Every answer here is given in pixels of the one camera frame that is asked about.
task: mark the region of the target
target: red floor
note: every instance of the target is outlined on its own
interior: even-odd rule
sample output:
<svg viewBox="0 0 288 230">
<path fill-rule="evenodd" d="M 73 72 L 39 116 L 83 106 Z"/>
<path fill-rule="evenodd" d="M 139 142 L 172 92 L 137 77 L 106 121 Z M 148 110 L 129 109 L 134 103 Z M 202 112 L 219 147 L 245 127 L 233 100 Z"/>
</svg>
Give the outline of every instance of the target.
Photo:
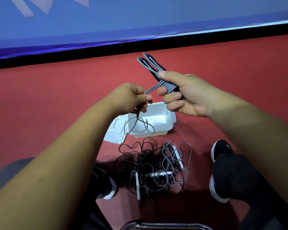
<svg viewBox="0 0 288 230">
<path fill-rule="evenodd" d="M 196 74 L 288 121 L 288 35 L 149 53 L 168 70 Z M 127 81 L 145 88 L 154 85 L 156 81 L 138 64 L 137 56 L 141 53 L 0 70 L 0 168 L 39 154 L 117 85 Z M 156 93 L 153 96 L 161 101 Z M 217 203 L 208 191 L 209 151 L 220 138 L 225 136 L 208 119 L 177 114 L 172 133 L 155 139 L 192 144 L 188 192 L 171 194 L 156 205 L 147 202 L 139 210 L 136 198 L 120 190 L 111 200 L 97 201 L 110 224 L 143 218 L 237 229 L 248 206 L 241 201 Z M 133 144 L 136 139 L 130 135 L 125 142 Z M 109 162 L 119 156 L 118 145 L 104 142 L 98 160 Z"/>
</svg>

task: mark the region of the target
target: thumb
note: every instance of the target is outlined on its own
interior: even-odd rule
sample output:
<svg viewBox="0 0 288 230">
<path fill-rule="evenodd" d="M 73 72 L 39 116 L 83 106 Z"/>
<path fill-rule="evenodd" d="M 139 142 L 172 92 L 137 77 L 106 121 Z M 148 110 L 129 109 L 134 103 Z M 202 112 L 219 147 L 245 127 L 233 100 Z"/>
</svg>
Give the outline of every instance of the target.
<svg viewBox="0 0 288 230">
<path fill-rule="evenodd" d="M 172 82 L 179 87 L 183 87 L 187 84 L 187 77 L 174 71 L 159 71 L 158 75 L 161 79 Z"/>
<path fill-rule="evenodd" d="M 150 94 L 138 94 L 138 105 L 146 102 L 151 102 L 153 100 L 153 96 Z"/>
</svg>

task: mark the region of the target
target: person's left hand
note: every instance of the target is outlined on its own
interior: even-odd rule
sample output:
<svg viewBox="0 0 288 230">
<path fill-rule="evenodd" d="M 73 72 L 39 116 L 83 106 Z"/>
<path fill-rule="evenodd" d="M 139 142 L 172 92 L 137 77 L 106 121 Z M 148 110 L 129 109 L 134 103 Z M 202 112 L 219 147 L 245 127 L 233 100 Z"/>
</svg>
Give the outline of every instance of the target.
<svg viewBox="0 0 288 230">
<path fill-rule="evenodd" d="M 104 101 L 113 107 L 117 115 L 136 114 L 138 111 L 146 112 L 146 102 L 153 103 L 153 96 L 144 94 L 144 92 L 144 87 L 140 85 L 124 83 L 109 93 Z"/>
</svg>

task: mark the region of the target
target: person's right hand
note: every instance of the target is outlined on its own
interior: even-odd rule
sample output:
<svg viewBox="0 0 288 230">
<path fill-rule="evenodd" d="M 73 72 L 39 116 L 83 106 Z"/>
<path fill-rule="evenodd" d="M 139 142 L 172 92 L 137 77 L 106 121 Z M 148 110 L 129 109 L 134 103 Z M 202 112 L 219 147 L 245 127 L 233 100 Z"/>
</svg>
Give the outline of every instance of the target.
<svg viewBox="0 0 288 230">
<path fill-rule="evenodd" d="M 159 96 L 163 96 L 163 101 L 167 104 L 169 111 L 177 111 L 191 116 L 207 116 L 210 107 L 215 103 L 218 96 L 223 91 L 210 85 L 203 79 L 192 75 L 182 75 L 177 72 L 158 72 L 159 76 L 165 80 L 174 83 L 179 87 L 180 92 L 169 93 L 165 87 L 157 90 Z"/>
</svg>

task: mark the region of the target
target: plastic box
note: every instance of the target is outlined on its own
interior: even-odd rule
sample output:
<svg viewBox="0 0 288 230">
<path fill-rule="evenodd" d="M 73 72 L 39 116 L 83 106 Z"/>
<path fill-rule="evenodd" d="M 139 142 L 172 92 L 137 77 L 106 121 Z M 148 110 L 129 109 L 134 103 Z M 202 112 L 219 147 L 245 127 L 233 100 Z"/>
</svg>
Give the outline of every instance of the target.
<svg viewBox="0 0 288 230">
<path fill-rule="evenodd" d="M 144 121 L 148 121 L 155 128 L 155 133 L 151 126 L 148 126 L 150 132 L 135 133 L 133 131 L 143 131 L 145 129 L 144 123 L 138 121 L 133 131 L 130 135 L 135 138 L 143 138 L 157 135 L 166 135 L 169 130 L 173 128 L 173 123 L 176 123 L 176 116 L 174 112 L 170 112 L 166 108 L 166 104 L 163 102 L 157 102 L 153 104 L 148 104 L 147 112 L 140 113 L 139 115 Z M 126 138 L 124 133 L 124 125 L 128 119 L 136 117 L 135 114 L 120 115 L 111 123 L 104 140 L 112 143 L 122 144 Z M 125 128 L 126 132 L 129 132 L 135 123 L 135 118 L 130 120 Z"/>
</svg>

